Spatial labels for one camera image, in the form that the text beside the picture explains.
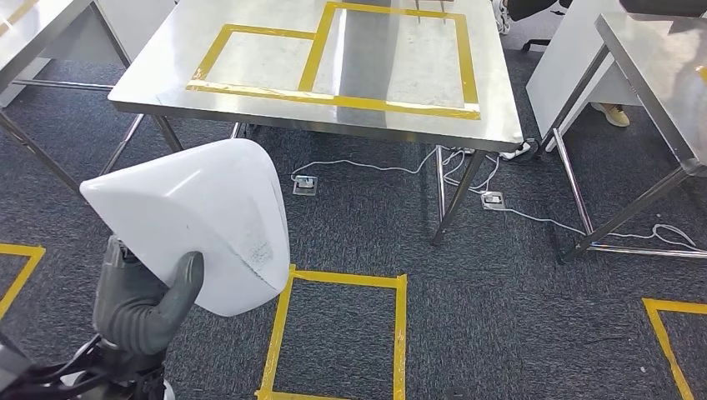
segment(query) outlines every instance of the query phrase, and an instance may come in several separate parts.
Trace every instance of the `yellow tape rectangle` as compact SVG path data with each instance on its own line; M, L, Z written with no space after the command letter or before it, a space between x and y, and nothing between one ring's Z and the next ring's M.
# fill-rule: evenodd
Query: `yellow tape rectangle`
M13 304L13 301L24 287L24 284L27 283L29 276L32 275L34 268L39 263L39 260L42 259L45 252L44 247L40 246L32 247L0 243L0 254L29 257L29 260L24 264L24 267L17 275L12 285L10 285L8 291L5 292L3 299L0 300L0 319L5 316L5 313L10 308L10 305Z
M334 13L337 9L453 20L455 24L455 36L457 39L457 52L459 53L459 71L462 81L464 107L431 106L410 102L391 102L374 98L334 96L311 92L313 90L314 80L319 70L319 64L322 61L324 46L326 45L329 31L332 27ZM221 52L225 48L231 34L234 32L311 40L312 47L309 50L307 62L304 65L298 90L291 91L272 89L268 87L248 87L227 83L207 82L206 77L208 73L212 70L213 65L216 63L216 60L221 55ZM207 54L199 64L197 71L194 73L193 78L188 83L186 89L200 92L235 94L256 98L287 100L290 102L357 108L369 111L412 113L469 120L479 120L481 118L481 114L479 112L479 98L476 90L476 82L474 80L474 65L471 58L469 30L466 23L466 17L463 14L451 12L409 10L348 2L327 2L324 6L324 10L322 11L322 17L319 20L317 32L301 32L269 27L251 27L246 25L227 24L222 27L211 48L207 51Z
M368 275L353 275L348 273L298 271L290 265L289 278L284 290L280 293L278 309L275 312L273 333L268 345L268 356L263 370L263 381L260 389L255 392L258 400L343 400L338 397L321 397L306 394L275 392L275 370L278 367L280 348L283 344L285 321L292 295L292 285L295 278L310 282L341 283L347 285L370 286L395 289L395 330L393 347L393 399L405 400L405 350L407 331L407 301L408 276L372 277Z
M677 312L677 313L693 313L707 315L707 304L698 304L694 302L672 302L667 300L656 300L653 298L643 298L645 311L648 313L650 324L653 325L655 336L658 338L658 343L663 349L665 358L670 364L670 371L675 379L675 386L678 387L680 396L683 400L694 400L692 392L689 390L689 385L684 377L678 359L670 346L668 331L665 329L663 321L660 320L660 311Z

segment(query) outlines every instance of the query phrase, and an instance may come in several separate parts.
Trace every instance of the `table top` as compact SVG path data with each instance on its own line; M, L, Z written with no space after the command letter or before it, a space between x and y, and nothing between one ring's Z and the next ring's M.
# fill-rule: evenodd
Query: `table top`
M690 175L707 165L707 20L612 12L597 29Z
M0 92L91 0L0 0Z
M518 148L489 0L415 3L182 0L108 98L130 113Z

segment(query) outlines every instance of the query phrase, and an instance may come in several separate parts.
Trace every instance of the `white cable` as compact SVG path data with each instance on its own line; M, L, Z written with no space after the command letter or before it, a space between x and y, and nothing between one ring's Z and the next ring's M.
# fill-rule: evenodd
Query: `white cable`
M451 150L450 148L444 147L444 146L442 146L442 148L445 149L445 150ZM351 164L351 165L354 165L354 166L357 166L357 167L373 168L373 169L377 169L377 170L379 170L379 171L402 171L402 172L404 172L404 173L416 174L416 173L419 173L419 172L422 170L423 165L427 162L427 160L429 160L430 157L432 157L433 154L435 154L436 151L437 151L437 148L435 148L432 152L430 152L430 153L422 160L422 162L418 165L417 169L415 169L414 171L411 171L411 170L409 170L409 169L407 169L407 168L402 168L402 167L377 167L377 166L375 166L375 165L363 164L363 163L354 162L354 161L351 161L351 160L314 161L314 162L310 162L309 164L307 164L307 165L305 165L305 166L303 166L303 167L299 167L299 168L295 169L294 171L292 171L292 173L290 173L290 178L294 181L294 180L295 180L295 179L294 179L294 174L295 174L295 173L298 173L299 171L302 171L302 170L305 169L305 168L312 167L313 165L331 165L331 164L339 164L339 163L347 163L347 164ZM465 154L464 154L464 150L459 150L459 151L453 153L451 156L445 158L445 159L442 161L442 165L448 165L448 164L451 162L451 160L454 159L455 157L457 157L459 154L461 154L461 156L462 156L462 158L461 158L459 164L458 164L456 167L454 167L451 171L449 171L449 172L447 172L447 173L445 173L445 174L443 175L444 182L447 183L448 185L455 186L455 187L457 187L457 186L459 185L459 181L452 179L451 177L449 177L449 175L452 174L452 173L454 173L454 172L456 172L458 169L460 169L460 168L464 165L464 155L465 155ZM491 182L491 179L496 175L496 172L499 170L499 165L500 165L499 157L496 157L495 159L493 159L492 157L490 157L490 156L487 155L486 158L487 158L489 161L491 161L492 163L495 163L495 166L494 166L493 171L491 171L491 173L489 174L489 177L487 177L487 178L486 178L483 182L481 182L479 185L477 185L477 186L472 186L472 187L469 188L469 191L470 191L470 192L473 192L473 193L476 193L476 194L479 194L479 195L481 194L481 192L479 192L479 191L477 191L477 190L474 190L474 189L479 189L479 188L481 188L482 186L485 185L485 189L484 189L484 190L485 190L485 191L488 191L488 190L489 190L489 184L490 184L490 182ZM521 217L524 217L524 218L527 218L527 219L531 219L531 220L536 221L536 222L539 222L539 223L553 223L553 224L557 225L557 226L560 227L560 228L564 228L564 229L570 230L570 231L572 231L572 232L574 232L574 233L578 233L578 234L580 234L580 235L582 235L582 236L586 236L586 233L585 233L585 232L582 232L582 231L580 231L579 229L575 229L575 228L573 228L573 227L564 225L563 223L557 222L557 221L555 221L555 220L553 220L553 219L550 219L550 218L538 218L538 217L533 217L533 216L530 216L530 215L528 215L528 214L522 213L522 212L520 212L520 211L513 210L512 208L493 208L493 209L491 209L491 210L492 210L492 211L501 211L501 212L510 212L510 213L512 212L512 213L514 213L514 214L520 215ZM681 236L683 239L685 239L689 244L685 244L685 243L682 243L682 242L673 242L673 241L671 241L671 240L669 240L669 239L666 239L665 237L660 236L660 234L658 233L658 228L667 229L667 230L671 231L672 233L676 233L677 235L679 235L679 236ZM657 238L657 239L659 239L660 241L662 241L662 242L664 242L664 243L672 244L672 245L675 245L675 246L683 246L683 247L685 247L685 248L688 248L688 249L693 250L693 251L696 251L696 252L704 252L704 251L707 251L707 250L702 250L702 249L700 249L700 248L697 248L697 247L696 247L697 244L687 235L687 233L683 232L683 231L680 230L679 228L674 227L674 226L672 226L672 225L667 225L667 224L663 224L663 223L656 223L656 224L653 226L653 228L652 228L651 231L652 231L652 234L649 235L649 236L636 235L636 234L633 234L633 233L614 233L614 232L609 233L609 235L610 235L610 236L616 236L616 237L618 237L618 238L621 238L621 237L622 237L622 238L638 238L638 239L652 239L652 238Z
M294 179L294 174L295 174L295 173L298 173L298 172L302 171L302 170L305 169L305 168L312 167L313 165L331 165L331 164L340 164L340 163L347 163L347 164L355 165L355 166L357 166L357 167L373 168L373 169L377 169L377 170L379 170L379 171L403 171L404 173L416 174L416 173L419 173L420 170L422 170L422 166L427 162L427 160L428 160L428 159L434 154L434 152L436 152L436 151L437 151L437 149L435 148L432 152L430 152L430 153L427 155L427 157L425 157L424 160L422 160L422 162L420 163L420 165L418 165L418 168L417 168L416 170L414 170L414 171L410 171L410 170L407 169L407 168L401 168L401 167L376 167L375 165L362 164L362 163L360 163L360 162L354 162L354 161L351 161L351 160L314 161L314 162L310 162L309 164L305 165L304 167L299 167L299 168L295 169L294 171L292 171L292 172L289 174L289 177L290 177L290 179L292 179L292 180L294 181L294 180L295 180L295 179Z
M682 242L673 242L672 240L668 240L668 239L666 239L665 237L660 236L660 234L658 233L658 228L667 229L667 230L669 230L669 231L671 231L671 232L673 232L673 233L677 233L677 234L680 235L683 239L685 239L686 241L688 241L688 243L691 244L692 246L690 246L689 244L682 243ZM696 247L697 244L695 244L695 242L694 242L689 236L687 236L687 233L681 231L679 228L676 228L676 227L674 227L674 226L672 226L672 225L666 225L666 224L663 224L663 223L656 223L656 224L653 226L653 229L651 229L651 231L653 232L653 234L651 234L650 236L634 235L633 233L610 233L609 235L611 235L611 236L616 236L616 237L619 237L619 238L621 238L621 237L622 237L622 238L638 238L638 239L652 239L652 238L658 238L659 240L661 240L661 241L663 241L663 242L665 242L665 243L674 244L674 245L677 245L677 246L683 246L683 247L686 247L686 248L688 248L688 249L690 249L690 250L694 250L694 251L696 251L696 252L703 252L703 251L704 251L704 250L702 250L702 249Z
M564 225L564 224L562 224L562 223L559 223L559 222L557 222L557 221L555 221L555 220L553 220L553 219L531 217L531 216L528 215L528 214L523 214L522 212L513 210L512 208L490 208L490 210L491 210L491 211L510 211L510 212L512 212L512 213L514 213L514 214L520 215L521 217L526 217L527 219L532 219L533 221L537 221L537 222L539 222L539 223L553 223L553 224L557 225L557 226L560 227L560 228L569 229L570 231L575 232L575 233L579 233L579 234L582 235L582 236L586 235L586 233L580 231L579 229L574 229L573 227L568 227L567 225Z

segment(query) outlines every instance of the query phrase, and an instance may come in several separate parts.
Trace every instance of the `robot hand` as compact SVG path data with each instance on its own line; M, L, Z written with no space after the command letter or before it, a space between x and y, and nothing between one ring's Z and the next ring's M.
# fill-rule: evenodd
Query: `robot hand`
M108 239L98 281L93 324L103 340L136 355L167 348L203 284L203 255L179 261L168 288L115 235Z

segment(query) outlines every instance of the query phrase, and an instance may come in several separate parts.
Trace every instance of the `person's foot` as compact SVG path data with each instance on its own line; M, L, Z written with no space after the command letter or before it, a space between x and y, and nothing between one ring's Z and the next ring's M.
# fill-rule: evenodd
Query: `person's foot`
M624 109L617 104L604 104L602 102L592 102L592 108L604 113L606 120L615 127L626 128L631 124L629 117L626 116Z
M504 5L504 0L491 0L491 7L494 9L496 17L496 28L499 29L500 34L507 35L510 31L510 16Z

